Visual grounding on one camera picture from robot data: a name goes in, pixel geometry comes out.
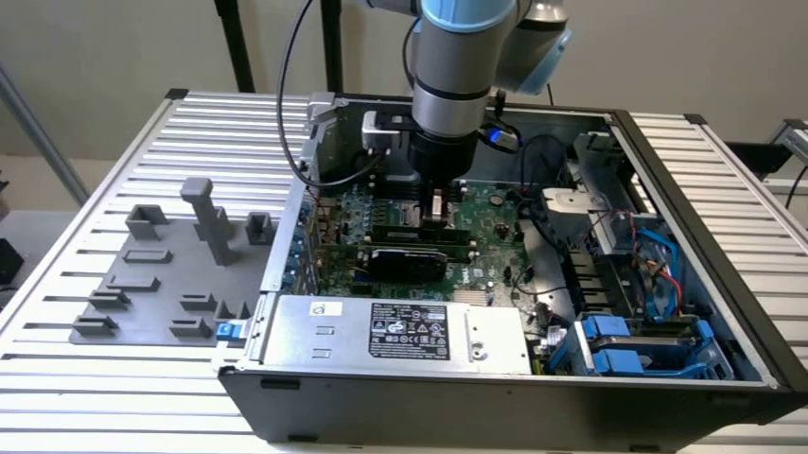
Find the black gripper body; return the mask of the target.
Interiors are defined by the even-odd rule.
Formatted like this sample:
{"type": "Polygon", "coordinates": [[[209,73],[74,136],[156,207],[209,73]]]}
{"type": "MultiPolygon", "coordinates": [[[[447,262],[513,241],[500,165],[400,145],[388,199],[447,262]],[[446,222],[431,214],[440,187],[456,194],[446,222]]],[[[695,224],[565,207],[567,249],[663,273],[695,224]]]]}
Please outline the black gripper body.
{"type": "Polygon", "coordinates": [[[431,188],[443,188],[466,174],[472,165],[476,135],[443,137],[415,131],[410,137],[407,161],[431,188]]]}

